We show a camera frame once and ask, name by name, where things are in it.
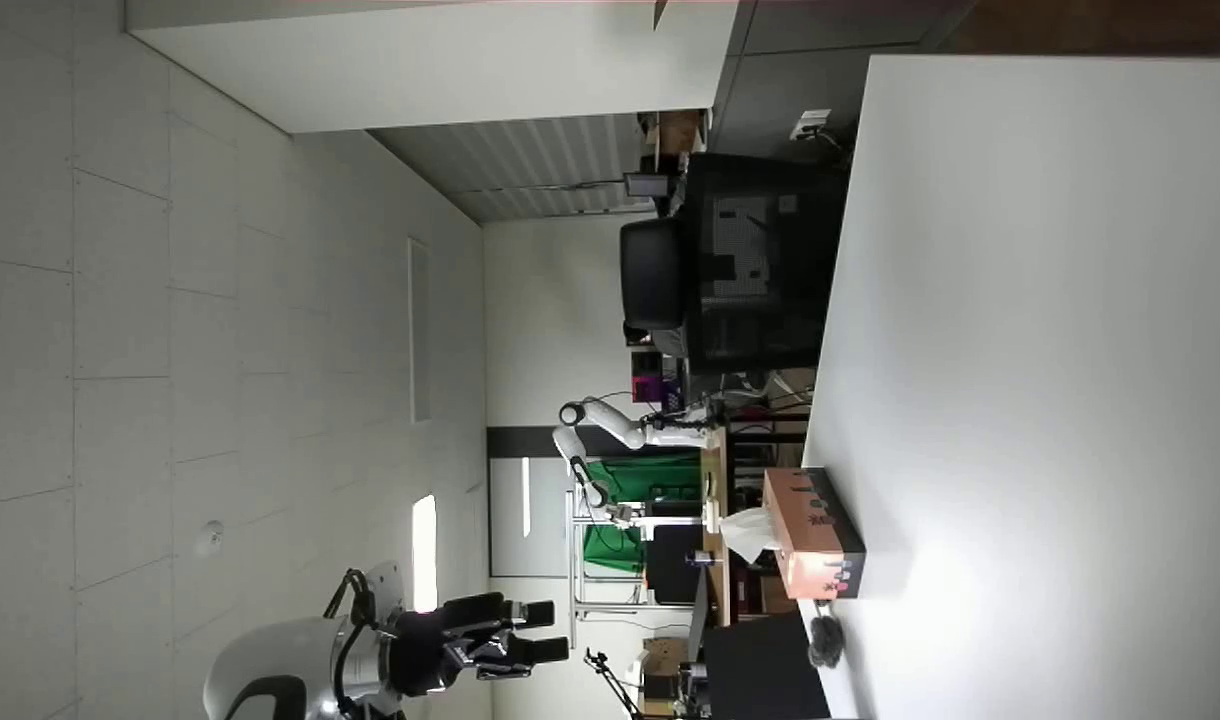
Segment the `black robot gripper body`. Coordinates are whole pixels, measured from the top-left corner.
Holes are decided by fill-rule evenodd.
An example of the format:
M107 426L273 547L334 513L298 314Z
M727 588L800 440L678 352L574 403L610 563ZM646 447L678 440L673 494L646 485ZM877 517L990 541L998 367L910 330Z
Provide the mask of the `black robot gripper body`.
M434 614L400 614L390 640L390 684L404 695L453 687L472 652L508 626L499 592L460 595Z

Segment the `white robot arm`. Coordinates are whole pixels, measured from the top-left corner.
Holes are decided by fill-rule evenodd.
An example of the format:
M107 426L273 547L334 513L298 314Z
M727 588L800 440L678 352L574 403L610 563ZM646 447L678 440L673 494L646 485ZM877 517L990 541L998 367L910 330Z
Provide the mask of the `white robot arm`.
M550 599L475 592L416 614L397 568L346 568L317 617L237 635L203 676L206 720L408 720L408 704L475 681L523 681L568 656Z

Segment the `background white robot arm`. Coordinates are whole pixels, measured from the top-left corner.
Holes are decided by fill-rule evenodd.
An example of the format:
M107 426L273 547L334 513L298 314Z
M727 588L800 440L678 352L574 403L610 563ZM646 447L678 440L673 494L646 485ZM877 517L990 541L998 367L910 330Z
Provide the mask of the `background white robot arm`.
M620 457L590 451L585 430L610 435ZM601 395L585 395L555 411L550 444L590 508L694 508L700 457L716 444L716 433L702 426L637 421Z

